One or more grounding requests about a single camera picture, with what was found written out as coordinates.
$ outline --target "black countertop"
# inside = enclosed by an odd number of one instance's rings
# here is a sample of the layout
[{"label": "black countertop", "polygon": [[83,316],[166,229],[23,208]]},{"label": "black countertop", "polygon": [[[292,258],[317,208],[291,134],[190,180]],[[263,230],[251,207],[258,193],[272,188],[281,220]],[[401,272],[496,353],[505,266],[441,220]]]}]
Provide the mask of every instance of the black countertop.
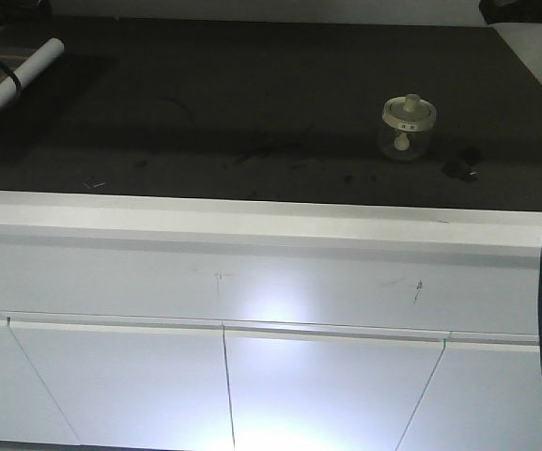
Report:
[{"label": "black countertop", "polygon": [[[0,190],[542,209],[542,86],[490,28],[56,18],[0,45],[50,37],[0,114]],[[409,92],[438,123],[393,163],[380,111]],[[469,148],[476,180],[444,175]]]}]

